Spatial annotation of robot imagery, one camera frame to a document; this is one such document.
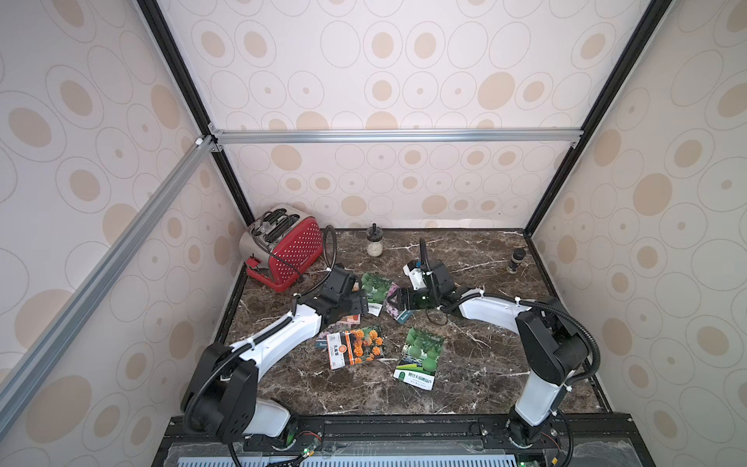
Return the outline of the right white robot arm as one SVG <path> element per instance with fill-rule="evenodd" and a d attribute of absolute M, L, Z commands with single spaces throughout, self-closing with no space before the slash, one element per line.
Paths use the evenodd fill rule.
<path fill-rule="evenodd" d="M 559 301 L 511 298 L 459 286 L 441 262 L 412 260 L 403 271 L 410 286 L 398 290 L 398 305 L 405 311 L 437 309 L 506 329 L 521 339 L 529 375 L 505 428 L 516 447 L 526 449 L 537 442 L 572 386 L 598 371 L 601 354 L 595 338 Z"/>

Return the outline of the pink cosmos flower seed packet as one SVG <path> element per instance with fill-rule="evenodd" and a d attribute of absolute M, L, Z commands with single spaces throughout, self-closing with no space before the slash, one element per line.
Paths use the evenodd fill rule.
<path fill-rule="evenodd" d="M 414 314 L 412 310 L 412 290 L 392 284 L 386 299 L 385 309 L 399 324 L 405 324 Z"/>

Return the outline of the green fruit seed packet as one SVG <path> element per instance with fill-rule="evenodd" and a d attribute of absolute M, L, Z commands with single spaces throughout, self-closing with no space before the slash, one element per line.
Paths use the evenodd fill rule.
<path fill-rule="evenodd" d="M 445 338 L 420 328 L 408 331 L 393 377 L 413 387 L 432 390 Z"/>
<path fill-rule="evenodd" d="M 361 290 L 366 295 L 369 315 L 381 315 L 392 285 L 392 281 L 379 274 L 374 274 L 373 272 L 365 272 L 363 274 L 361 277 Z"/>

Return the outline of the orange marigold seed packet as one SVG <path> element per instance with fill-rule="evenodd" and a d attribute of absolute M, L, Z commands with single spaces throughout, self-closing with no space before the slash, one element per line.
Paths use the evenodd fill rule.
<path fill-rule="evenodd" d="M 326 337 L 330 368 L 338 370 L 383 358 L 384 338 L 379 326 L 345 330 Z"/>

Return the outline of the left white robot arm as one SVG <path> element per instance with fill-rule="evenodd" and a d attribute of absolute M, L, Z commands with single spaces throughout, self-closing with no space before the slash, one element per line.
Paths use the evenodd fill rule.
<path fill-rule="evenodd" d="M 280 319 L 230 346 L 210 344 L 196 365 L 181 403 L 182 428 L 231 445 L 251 435 L 277 438 L 287 431 L 290 410 L 258 397 L 268 370 L 340 319 L 368 310 L 358 277 L 334 266 L 313 292 L 294 299 Z"/>

